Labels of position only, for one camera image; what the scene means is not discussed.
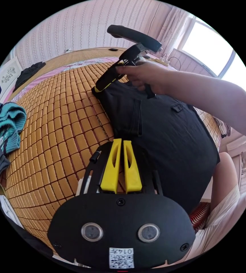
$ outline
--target black handle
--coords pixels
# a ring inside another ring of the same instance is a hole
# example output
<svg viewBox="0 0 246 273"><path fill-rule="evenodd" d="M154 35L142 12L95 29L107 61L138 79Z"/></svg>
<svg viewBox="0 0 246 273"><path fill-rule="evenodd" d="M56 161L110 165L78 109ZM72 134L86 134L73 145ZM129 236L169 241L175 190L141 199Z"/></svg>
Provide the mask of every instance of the black handle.
<svg viewBox="0 0 246 273"><path fill-rule="evenodd" d="M115 38L124 38L136 44L141 43L145 48L157 53L162 44L154 38L124 26L110 25L107 28L107 32Z"/></svg>
<svg viewBox="0 0 246 273"><path fill-rule="evenodd" d="M145 92L148 95L148 99L154 98L156 94L154 94L151 90L151 86L149 84L145 84Z"/></svg>

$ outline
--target red patterned cushion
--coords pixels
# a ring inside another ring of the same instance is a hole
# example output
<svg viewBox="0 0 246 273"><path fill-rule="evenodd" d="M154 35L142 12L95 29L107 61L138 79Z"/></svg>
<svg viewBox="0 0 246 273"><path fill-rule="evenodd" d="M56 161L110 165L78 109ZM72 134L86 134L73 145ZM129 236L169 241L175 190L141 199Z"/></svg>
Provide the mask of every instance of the red patterned cushion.
<svg viewBox="0 0 246 273"><path fill-rule="evenodd" d="M210 203L200 202L198 207L189 215L195 233L203 229L210 215Z"/></svg>

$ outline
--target framed picture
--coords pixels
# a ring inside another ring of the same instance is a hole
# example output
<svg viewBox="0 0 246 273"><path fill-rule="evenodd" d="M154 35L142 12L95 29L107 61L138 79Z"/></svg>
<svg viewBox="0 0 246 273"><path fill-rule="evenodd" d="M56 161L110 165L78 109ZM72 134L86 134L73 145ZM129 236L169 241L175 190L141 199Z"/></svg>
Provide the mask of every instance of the framed picture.
<svg viewBox="0 0 246 273"><path fill-rule="evenodd" d="M17 78L22 72L22 67L18 61L17 57L9 60L3 66L0 67L0 102L3 103L10 91L15 86Z"/></svg>

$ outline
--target bamboo mat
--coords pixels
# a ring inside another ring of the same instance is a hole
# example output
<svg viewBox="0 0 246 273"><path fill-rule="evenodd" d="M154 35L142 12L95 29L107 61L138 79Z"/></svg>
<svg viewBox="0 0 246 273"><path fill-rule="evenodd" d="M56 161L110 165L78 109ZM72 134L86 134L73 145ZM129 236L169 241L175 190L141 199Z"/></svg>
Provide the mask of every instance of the bamboo mat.
<svg viewBox="0 0 246 273"><path fill-rule="evenodd" d="M47 230L55 211L75 196L97 147L113 139L109 120L91 92L111 65L97 63L59 73L17 102L25 108L27 121L20 149L9 156L6 196L25 229L52 249ZM219 148L217 123L211 115L198 113ZM118 191L123 192L122 173L119 182Z"/></svg>
<svg viewBox="0 0 246 273"><path fill-rule="evenodd" d="M32 81L58 67L69 65L71 63L75 63L78 61L86 61L95 58L119 57L127 49L122 47L115 47L116 49L118 49L118 51L110 51L109 48L110 47L102 47L77 50L55 57L49 61L46 61L46 65L42 69L40 69L35 75L33 75L23 85L16 89L14 93L11 94L11 96L9 97L9 101L11 101L19 92L21 92Z"/></svg>

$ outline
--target person's leg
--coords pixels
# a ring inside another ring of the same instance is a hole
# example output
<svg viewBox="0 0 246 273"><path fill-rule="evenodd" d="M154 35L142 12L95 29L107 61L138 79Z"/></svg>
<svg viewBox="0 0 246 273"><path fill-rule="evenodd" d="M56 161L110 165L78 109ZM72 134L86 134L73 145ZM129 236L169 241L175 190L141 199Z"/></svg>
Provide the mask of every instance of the person's leg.
<svg viewBox="0 0 246 273"><path fill-rule="evenodd" d="M236 185L238 185L237 172L233 160L228 153L220 153L220 162L217 164L213 174L210 211L212 211Z"/></svg>

